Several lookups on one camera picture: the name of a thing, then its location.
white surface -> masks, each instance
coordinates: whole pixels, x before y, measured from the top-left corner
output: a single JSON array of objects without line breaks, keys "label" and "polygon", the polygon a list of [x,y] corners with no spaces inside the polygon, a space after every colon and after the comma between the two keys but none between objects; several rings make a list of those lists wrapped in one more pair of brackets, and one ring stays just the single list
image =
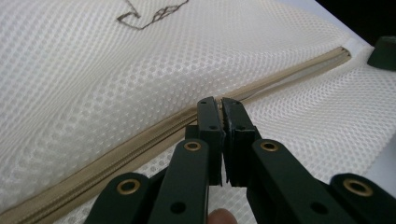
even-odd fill
[{"label": "white surface", "polygon": [[[136,9],[149,17],[155,2]],[[275,1],[190,1],[143,31],[117,22],[124,0],[0,8],[0,212],[186,105],[348,39]]]},{"label": "white surface", "polygon": [[[186,105],[348,41],[330,23],[270,0],[190,1],[144,31],[116,22],[131,10],[125,1],[0,8],[0,211]],[[396,76],[362,63],[369,51],[247,107],[264,137],[284,143],[325,182],[336,173],[364,174],[395,133]],[[168,160],[160,156],[141,172]],[[210,209],[228,207],[252,223],[238,190],[212,188]],[[92,202],[60,222],[81,222]]]}]

dark green plastic part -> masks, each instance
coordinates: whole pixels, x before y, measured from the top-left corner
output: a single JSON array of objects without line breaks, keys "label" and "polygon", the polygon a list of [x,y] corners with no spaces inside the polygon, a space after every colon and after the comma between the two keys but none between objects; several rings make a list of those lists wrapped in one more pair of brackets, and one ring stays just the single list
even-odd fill
[{"label": "dark green plastic part", "polygon": [[396,36],[381,36],[367,63],[372,67],[396,71]]}]

zipper tape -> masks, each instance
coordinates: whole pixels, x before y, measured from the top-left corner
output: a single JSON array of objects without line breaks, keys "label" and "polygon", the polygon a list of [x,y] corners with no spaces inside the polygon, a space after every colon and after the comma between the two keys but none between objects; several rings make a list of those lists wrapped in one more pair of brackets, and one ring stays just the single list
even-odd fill
[{"label": "zipper tape", "polygon": [[[350,54],[346,49],[337,48],[216,99],[228,97],[249,104],[266,94],[323,74],[349,59]],[[110,150],[56,186],[8,209],[0,215],[0,220],[6,223],[49,223],[59,219],[97,195],[115,176],[137,169],[180,141],[184,136],[184,127],[195,121],[195,106],[183,109]]]}]

